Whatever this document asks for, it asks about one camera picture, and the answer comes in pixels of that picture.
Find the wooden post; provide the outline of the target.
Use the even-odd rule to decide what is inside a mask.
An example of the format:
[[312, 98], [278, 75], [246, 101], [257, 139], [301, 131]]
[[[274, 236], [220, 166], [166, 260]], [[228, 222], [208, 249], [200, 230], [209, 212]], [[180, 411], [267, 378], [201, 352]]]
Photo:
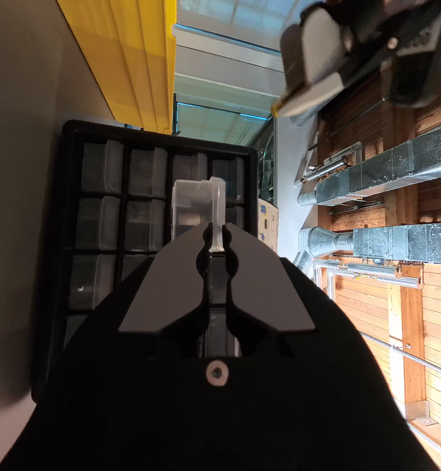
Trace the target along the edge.
[[[387, 227], [419, 223], [418, 191], [407, 186], [385, 194]], [[423, 302], [420, 289], [388, 285], [390, 387], [401, 414], [407, 420], [429, 415], [424, 365], [401, 355], [424, 357]]]

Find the printed instruction sheet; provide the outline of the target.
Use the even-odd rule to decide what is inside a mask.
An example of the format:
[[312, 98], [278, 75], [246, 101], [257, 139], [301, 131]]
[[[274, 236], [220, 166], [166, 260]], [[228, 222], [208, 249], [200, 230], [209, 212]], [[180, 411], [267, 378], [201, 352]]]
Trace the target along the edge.
[[258, 239], [277, 253], [279, 209], [258, 199]]

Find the metal air duct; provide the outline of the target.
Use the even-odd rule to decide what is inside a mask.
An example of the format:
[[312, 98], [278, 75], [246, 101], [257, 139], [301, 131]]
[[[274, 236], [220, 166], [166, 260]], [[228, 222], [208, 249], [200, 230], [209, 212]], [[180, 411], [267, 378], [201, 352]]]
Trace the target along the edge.
[[294, 264], [308, 270], [315, 259], [337, 251], [353, 251], [367, 259], [441, 264], [441, 223], [357, 228], [335, 233], [322, 227], [302, 229]]
[[301, 207], [347, 201], [441, 178], [441, 126], [318, 182], [299, 195]]

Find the clear plastic drawer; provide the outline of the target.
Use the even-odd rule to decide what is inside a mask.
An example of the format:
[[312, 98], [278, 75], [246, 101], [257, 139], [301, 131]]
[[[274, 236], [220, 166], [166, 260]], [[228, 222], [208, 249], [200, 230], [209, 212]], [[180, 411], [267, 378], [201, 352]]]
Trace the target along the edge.
[[226, 223], [226, 182], [176, 180], [171, 200], [171, 239], [202, 223], [212, 224], [210, 252], [223, 252], [222, 228]]

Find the yellow plastic bin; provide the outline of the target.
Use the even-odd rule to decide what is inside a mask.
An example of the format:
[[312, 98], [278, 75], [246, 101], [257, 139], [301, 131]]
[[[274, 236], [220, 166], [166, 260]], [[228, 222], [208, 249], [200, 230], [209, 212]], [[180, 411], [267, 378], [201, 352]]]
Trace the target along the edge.
[[175, 0], [59, 0], [100, 90], [120, 123], [172, 133]]

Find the glass partition wall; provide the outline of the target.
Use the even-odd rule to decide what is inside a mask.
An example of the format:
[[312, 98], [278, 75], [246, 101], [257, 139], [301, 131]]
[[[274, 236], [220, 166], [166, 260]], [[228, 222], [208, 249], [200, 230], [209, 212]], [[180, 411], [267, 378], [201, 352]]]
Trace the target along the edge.
[[281, 34], [311, 3], [177, 1], [174, 133], [248, 145], [286, 86]]

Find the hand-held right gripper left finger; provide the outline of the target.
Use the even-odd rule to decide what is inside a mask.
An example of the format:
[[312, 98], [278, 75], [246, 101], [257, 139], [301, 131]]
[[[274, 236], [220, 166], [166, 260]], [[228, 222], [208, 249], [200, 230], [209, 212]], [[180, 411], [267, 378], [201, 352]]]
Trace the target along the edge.
[[205, 248], [205, 232], [210, 232], [210, 223], [192, 227], [160, 250], [119, 332], [157, 334], [197, 309], [206, 309], [205, 282], [196, 264]]

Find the black drawer cabinet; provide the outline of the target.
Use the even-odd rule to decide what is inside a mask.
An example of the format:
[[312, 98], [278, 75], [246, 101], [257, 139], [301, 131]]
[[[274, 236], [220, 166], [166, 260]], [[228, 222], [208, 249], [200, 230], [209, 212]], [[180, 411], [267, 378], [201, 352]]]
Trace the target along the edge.
[[253, 204], [251, 228], [247, 229], [247, 220], [245, 220], [244, 229], [253, 235], [257, 232], [258, 152], [252, 147], [138, 131], [89, 121], [67, 121], [62, 129], [55, 163], [38, 285], [31, 363], [31, 397], [35, 403], [40, 400], [51, 370], [69, 342], [65, 342], [66, 323], [76, 318], [76, 312], [67, 316], [65, 311], [65, 295], [68, 293], [66, 280], [71, 270], [72, 251], [65, 249], [64, 245], [71, 245], [71, 207], [73, 198], [76, 197], [77, 165], [85, 142], [100, 143], [105, 142], [106, 139], [130, 143], [142, 143], [148, 140], [161, 143], [167, 141], [174, 145], [182, 142], [188, 145], [191, 142], [193, 146], [214, 148], [218, 145], [219, 149], [224, 151], [247, 154], [251, 159], [251, 172], [254, 172], [255, 176], [251, 176], [251, 183], [253, 183], [253, 188], [250, 190]]

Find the silver pipe bundle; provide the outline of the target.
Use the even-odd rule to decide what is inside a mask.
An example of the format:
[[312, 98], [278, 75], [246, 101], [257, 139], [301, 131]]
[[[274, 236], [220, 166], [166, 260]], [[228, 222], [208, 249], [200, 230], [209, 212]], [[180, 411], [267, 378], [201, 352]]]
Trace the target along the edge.
[[295, 184], [304, 184], [322, 177], [326, 178], [333, 172], [362, 163], [362, 161], [363, 145], [361, 141], [358, 141], [325, 159], [322, 166], [312, 167], [309, 172], [305, 172], [296, 180]]

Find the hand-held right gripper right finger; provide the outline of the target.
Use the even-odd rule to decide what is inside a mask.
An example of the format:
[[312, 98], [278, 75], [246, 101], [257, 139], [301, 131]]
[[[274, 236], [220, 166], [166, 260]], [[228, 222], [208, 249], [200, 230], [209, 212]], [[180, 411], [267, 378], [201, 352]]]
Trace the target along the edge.
[[228, 299], [234, 309], [278, 333], [314, 331], [316, 326], [277, 254], [231, 223], [224, 228], [229, 236]]

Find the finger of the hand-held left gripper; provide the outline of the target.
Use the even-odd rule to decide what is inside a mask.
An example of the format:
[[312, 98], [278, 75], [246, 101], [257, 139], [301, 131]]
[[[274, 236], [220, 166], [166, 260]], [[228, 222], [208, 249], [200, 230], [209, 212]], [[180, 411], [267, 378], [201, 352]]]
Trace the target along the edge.
[[345, 66], [285, 66], [283, 69], [286, 88], [276, 100], [276, 104], [282, 104], [277, 118], [306, 115], [308, 119], [352, 84], [352, 70]]
[[336, 96], [344, 89], [335, 74], [353, 49], [353, 31], [337, 17], [335, 7], [309, 6], [300, 21], [282, 33], [282, 96], [304, 93], [315, 86], [323, 96]]

